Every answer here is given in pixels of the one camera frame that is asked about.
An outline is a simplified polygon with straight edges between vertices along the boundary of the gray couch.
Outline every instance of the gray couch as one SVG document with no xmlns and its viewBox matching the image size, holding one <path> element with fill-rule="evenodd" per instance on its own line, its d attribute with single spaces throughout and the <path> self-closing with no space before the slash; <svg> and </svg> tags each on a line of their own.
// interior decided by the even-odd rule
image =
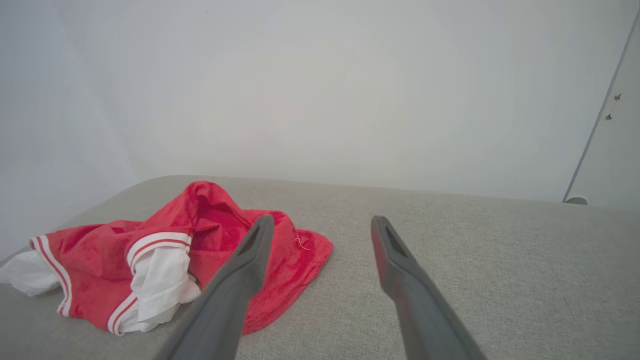
<svg viewBox="0 0 640 360">
<path fill-rule="evenodd" d="M 244 208 L 281 209 L 333 253 L 274 323 L 243 336 L 238 359 L 404 359 L 380 289 L 369 226 L 385 215 L 489 359 L 640 357 L 640 214 L 571 204 L 229 177 L 137 184 L 61 228 L 145 220 L 190 182 Z M 0 285 L 4 359 L 148 359 L 176 319 L 118 338 L 56 314 L 60 290 Z M 183 306 L 180 318 L 188 306 Z"/>
</svg>

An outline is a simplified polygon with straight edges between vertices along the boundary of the white wall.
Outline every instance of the white wall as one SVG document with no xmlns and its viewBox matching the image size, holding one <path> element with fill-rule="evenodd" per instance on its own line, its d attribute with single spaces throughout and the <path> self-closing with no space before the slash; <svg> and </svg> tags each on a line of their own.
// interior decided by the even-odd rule
<svg viewBox="0 0 640 360">
<path fill-rule="evenodd" d="M 0 3 L 0 259 L 135 183 L 47 1 Z"/>
<path fill-rule="evenodd" d="M 640 25 L 636 23 L 582 166 L 569 192 L 590 206 L 640 209 Z M 615 95 L 622 94 L 619 101 Z"/>
<path fill-rule="evenodd" d="M 560 201 L 637 0 L 55 0 L 137 175 Z"/>
</svg>

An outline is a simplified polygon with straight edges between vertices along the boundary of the couch cushion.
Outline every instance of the couch cushion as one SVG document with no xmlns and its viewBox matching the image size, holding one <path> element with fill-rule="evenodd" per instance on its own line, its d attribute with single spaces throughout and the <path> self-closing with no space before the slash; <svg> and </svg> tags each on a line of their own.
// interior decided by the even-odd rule
<svg viewBox="0 0 640 360">
<path fill-rule="evenodd" d="M 243 208 L 280 209 L 334 244 L 276 322 L 243 336 L 238 359 L 404 359 L 369 234 L 385 215 L 490 359 L 630 358 L 640 353 L 640 214 L 551 202 L 230 177 L 137 184 L 61 228 L 144 220 L 190 182 Z M 0 285 L 7 359 L 148 359 L 177 321 L 118 338 L 55 312 L 61 292 Z M 183 306 L 177 317 L 188 309 Z"/>
</svg>

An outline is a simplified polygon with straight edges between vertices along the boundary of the gray fabric surface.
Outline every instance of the gray fabric surface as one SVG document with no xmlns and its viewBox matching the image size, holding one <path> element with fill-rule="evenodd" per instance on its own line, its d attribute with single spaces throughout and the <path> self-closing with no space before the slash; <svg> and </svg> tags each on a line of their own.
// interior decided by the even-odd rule
<svg viewBox="0 0 640 360">
<path fill-rule="evenodd" d="M 281 209 L 335 247 L 302 296 L 243 336 L 238 359 L 404 359 L 369 225 L 387 216 L 490 359 L 640 357 L 640 214 L 550 202 L 227 177 L 145 181 L 61 226 L 145 220 L 197 179 Z M 148 359 L 176 321 L 122 338 L 0 285 L 5 359 Z M 183 306 L 179 315 L 185 312 Z"/>
</svg>

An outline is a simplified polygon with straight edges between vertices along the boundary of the loose thread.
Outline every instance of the loose thread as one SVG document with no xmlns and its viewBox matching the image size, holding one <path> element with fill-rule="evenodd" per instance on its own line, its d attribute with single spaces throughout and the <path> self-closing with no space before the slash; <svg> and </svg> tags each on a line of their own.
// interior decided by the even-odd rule
<svg viewBox="0 0 640 360">
<path fill-rule="evenodd" d="M 302 246 L 302 241 L 300 241 L 300 238 L 296 238 L 296 240 L 298 241 L 298 243 L 300 244 L 300 247 L 305 249 L 305 250 L 311 250 L 311 249 L 307 249 L 306 247 Z"/>
</svg>

